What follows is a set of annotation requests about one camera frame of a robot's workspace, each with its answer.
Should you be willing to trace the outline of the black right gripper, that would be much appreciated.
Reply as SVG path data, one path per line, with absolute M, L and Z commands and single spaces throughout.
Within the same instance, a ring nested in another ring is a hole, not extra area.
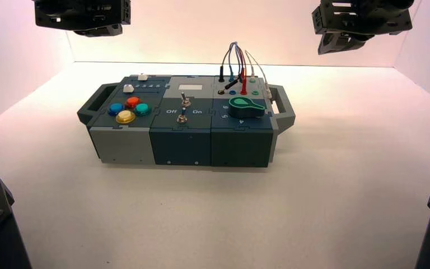
M 372 35 L 397 35 L 411 30 L 412 5 L 409 0 L 321 1 L 312 11 L 315 33 L 322 34 L 318 55 L 357 50 Z

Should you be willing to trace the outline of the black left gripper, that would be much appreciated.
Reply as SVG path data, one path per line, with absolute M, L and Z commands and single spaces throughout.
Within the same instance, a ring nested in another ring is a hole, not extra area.
M 89 38 L 121 35 L 131 24 L 130 1 L 34 1 L 34 10 L 36 25 Z

